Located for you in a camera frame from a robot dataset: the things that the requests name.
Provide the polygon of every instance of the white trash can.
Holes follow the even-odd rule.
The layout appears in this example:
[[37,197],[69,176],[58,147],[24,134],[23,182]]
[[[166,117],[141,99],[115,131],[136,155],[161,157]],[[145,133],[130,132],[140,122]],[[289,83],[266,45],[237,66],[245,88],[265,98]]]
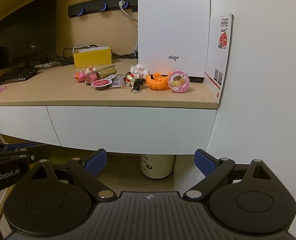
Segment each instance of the white trash can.
[[152,179],[165,178],[174,168],[174,159],[174,155],[141,154],[141,171]]

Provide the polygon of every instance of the figurine keychain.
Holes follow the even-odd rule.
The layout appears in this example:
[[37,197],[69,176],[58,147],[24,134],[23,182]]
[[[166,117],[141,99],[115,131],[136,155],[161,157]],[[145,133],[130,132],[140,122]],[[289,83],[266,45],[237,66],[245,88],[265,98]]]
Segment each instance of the figurine keychain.
[[127,86],[132,87],[132,90],[131,90],[132,93],[141,92],[141,88],[144,85],[144,79],[135,77],[135,75],[131,72],[128,72],[124,76],[124,81],[126,82]]

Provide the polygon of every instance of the computer monitor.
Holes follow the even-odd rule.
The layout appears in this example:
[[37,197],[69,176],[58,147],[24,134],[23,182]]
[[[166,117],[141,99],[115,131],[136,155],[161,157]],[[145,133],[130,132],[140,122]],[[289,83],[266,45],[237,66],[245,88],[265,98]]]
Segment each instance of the computer monitor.
[[0,21],[0,70],[56,53],[57,0],[35,0]]

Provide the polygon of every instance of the orange pumpkin toy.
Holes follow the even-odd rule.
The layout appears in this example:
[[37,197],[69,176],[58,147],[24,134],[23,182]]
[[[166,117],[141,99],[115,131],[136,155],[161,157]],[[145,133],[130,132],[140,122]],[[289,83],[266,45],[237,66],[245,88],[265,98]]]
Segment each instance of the orange pumpkin toy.
[[150,75],[146,76],[147,85],[153,90],[160,90],[168,85],[168,76],[163,77],[160,73],[155,73],[152,75],[154,79],[151,79]]

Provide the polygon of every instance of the black keyboard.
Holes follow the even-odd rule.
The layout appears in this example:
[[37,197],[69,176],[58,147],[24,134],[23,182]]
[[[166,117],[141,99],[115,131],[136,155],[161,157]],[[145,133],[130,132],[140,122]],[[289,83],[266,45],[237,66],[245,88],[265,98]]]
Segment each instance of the black keyboard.
[[26,66],[5,73],[0,77],[0,85],[27,80],[34,76],[38,70],[39,68]]

